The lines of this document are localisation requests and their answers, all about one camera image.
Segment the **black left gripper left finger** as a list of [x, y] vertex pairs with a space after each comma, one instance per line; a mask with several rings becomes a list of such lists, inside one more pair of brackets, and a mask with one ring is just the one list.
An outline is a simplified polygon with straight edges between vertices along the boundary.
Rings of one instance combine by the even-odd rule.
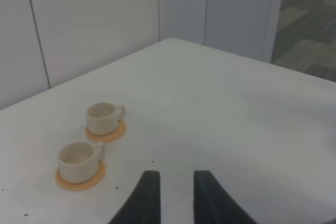
[[160, 173], [147, 170], [110, 223], [160, 223]]

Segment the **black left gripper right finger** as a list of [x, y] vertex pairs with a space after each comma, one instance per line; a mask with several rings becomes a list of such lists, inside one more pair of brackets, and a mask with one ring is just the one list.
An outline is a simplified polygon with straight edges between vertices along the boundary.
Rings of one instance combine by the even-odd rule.
[[195, 223], [255, 223], [208, 170], [194, 172]]

